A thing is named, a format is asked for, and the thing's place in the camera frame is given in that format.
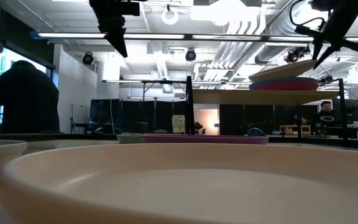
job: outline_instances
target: person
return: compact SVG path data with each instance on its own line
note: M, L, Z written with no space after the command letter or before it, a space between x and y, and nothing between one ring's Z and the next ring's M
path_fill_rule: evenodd
M312 119L311 128L316 133L329 133L327 127L335 125L334 110L330 101L323 101L321 111Z
M287 106L285 108L285 114L287 114L285 123L287 125L296 125L298 120L298 115L296 114L296 108L294 106ZM302 125L305 125L308 121L304 118L301 118Z
M334 110L330 101L323 101L321 111L313 118L314 123L331 124L334 122Z
M59 91L51 79L31 63L14 62L0 76L0 133L59 132Z

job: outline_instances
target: pink plate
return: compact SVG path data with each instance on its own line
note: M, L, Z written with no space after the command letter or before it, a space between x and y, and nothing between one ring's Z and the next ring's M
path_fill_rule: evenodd
M260 136L191 136L191 135L143 135L145 143L226 143L226 144L263 144L269 137Z

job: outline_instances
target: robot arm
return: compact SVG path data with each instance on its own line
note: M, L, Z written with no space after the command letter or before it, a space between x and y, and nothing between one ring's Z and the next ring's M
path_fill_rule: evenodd
M358 0L312 0L311 7L319 11L328 11L329 17L320 31L311 30L298 25L295 32L301 35L314 37L313 59L317 59L323 43L331 46L322 54L314 68L318 67L326 58L341 47L347 47L358 52L358 43L344 39L347 31L358 16Z
M128 57L124 41L125 19L123 15L140 16L138 2L121 0L89 0L99 22L104 38L123 56Z

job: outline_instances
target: wooden table surface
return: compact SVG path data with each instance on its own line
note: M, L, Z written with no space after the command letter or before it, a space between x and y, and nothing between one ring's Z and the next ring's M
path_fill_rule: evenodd
M117 141L97 141L97 140L54 140L54 141L40 141L40 142L29 142L28 150L25 153L39 152L49 149L62 149L66 147L77 147L77 146L95 146L103 144L117 144ZM317 146L310 144L297 144L297 143L272 143L269 145L276 146L298 146L298 147L321 147L331 149L342 149L340 147L328 147L328 146ZM0 204L0 224L16 224L15 222Z

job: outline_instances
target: security camera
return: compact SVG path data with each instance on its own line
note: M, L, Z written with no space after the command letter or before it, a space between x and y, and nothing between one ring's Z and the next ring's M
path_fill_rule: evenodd
M86 52L85 56L82 58L82 62L85 65L92 65L94 62L93 53L92 52Z
M188 49L186 53L186 61L192 62L194 60L196 60L196 52L194 49Z
M288 55L285 57L284 61L287 63L297 62L299 59L303 58L306 54L310 53L310 48L307 47L297 47L294 50L289 50Z

